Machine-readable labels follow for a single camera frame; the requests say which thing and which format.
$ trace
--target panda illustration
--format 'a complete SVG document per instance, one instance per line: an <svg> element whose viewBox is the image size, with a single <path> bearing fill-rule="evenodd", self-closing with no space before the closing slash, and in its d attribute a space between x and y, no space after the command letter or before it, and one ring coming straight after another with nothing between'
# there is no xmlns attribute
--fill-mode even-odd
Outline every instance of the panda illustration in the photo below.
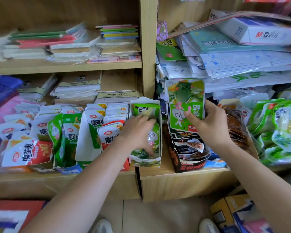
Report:
<svg viewBox="0 0 291 233"><path fill-rule="evenodd" d="M148 107L138 107L138 106L136 106L136 109L138 109L138 111L141 113L143 111L148 110L149 108Z"/></svg>

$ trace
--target tiled floor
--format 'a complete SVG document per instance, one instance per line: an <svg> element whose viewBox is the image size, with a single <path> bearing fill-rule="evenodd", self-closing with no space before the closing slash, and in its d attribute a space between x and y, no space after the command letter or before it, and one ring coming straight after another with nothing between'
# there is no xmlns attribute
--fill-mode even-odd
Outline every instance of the tiled floor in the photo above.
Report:
<svg viewBox="0 0 291 233"><path fill-rule="evenodd" d="M199 222L211 218L212 202L205 197L151 203L141 199L105 202L95 223L107 219L114 233L197 233Z"/></svg>

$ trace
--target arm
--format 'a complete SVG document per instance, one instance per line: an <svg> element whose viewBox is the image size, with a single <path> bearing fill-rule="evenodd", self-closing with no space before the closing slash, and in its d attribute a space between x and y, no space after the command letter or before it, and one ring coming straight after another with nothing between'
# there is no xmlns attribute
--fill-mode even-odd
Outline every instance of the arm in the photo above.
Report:
<svg viewBox="0 0 291 233"><path fill-rule="evenodd" d="M199 120L190 112L187 119L200 137L231 168L275 232L291 232L291 185L239 148L231 140L225 111L205 102L207 117Z"/></svg>
<svg viewBox="0 0 291 233"><path fill-rule="evenodd" d="M88 232L128 155L152 153L147 137L156 120L132 117L123 131L24 228L27 232Z"/></svg>

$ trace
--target shoe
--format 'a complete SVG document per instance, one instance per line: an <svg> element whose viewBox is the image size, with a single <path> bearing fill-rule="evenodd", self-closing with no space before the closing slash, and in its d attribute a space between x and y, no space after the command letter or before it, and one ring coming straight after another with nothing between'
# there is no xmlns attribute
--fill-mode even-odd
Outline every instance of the shoe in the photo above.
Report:
<svg viewBox="0 0 291 233"><path fill-rule="evenodd" d="M92 233L113 233L109 221L103 219L97 222Z"/></svg>
<svg viewBox="0 0 291 233"><path fill-rule="evenodd" d="M199 224L199 233L220 233L220 231L213 221L205 218Z"/></svg>

